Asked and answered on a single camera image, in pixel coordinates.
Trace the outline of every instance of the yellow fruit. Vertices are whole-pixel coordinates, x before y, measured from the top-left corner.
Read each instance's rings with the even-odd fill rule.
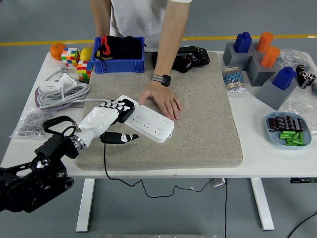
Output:
[[[91,60],[91,55],[93,54],[93,49],[83,48],[80,52],[80,60]]]

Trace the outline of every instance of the gray felt mat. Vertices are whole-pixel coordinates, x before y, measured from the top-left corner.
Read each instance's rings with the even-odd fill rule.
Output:
[[[154,142],[125,124],[116,123],[109,131],[139,134],[123,145],[107,145],[107,168],[112,171],[160,170],[179,168],[236,167],[242,162],[239,137],[233,121],[221,68],[215,53],[210,64],[183,74],[171,73],[171,89],[180,98],[184,111],[174,125],[173,136],[163,144]],[[126,95],[135,101],[153,74],[151,54],[146,53],[145,73],[92,74],[88,98],[115,100]],[[84,116],[100,102],[87,102]],[[154,101],[145,106],[160,112]],[[83,170],[104,169],[104,145],[94,139],[87,151],[76,158]]]

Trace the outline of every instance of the green pieces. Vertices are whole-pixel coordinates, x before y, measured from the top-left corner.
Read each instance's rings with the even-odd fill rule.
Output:
[[[284,130],[280,133],[279,138],[286,141],[284,144],[286,146],[306,146],[302,132]]]

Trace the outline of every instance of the blue plastic bin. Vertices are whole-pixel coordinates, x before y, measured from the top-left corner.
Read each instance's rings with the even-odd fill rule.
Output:
[[[134,37],[141,42],[142,46],[142,59],[106,59],[106,70],[102,66],[102,61],[94,57],[95,52],[101,45],[101,37],[95,39],[93,55],[91,61],[94,63],[96,73],[118,73],[118,72],[135,72],[143,73],[144,69],[144,37]]]

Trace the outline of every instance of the smartwatch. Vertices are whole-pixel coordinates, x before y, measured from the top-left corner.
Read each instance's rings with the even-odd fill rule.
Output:
[[[171,78],[168,75],[159,76],[159,75],[153,74],[153,77],[152,77],[152,80],[160,82],[165,87],[168,87],[170,85],[170,79]]]

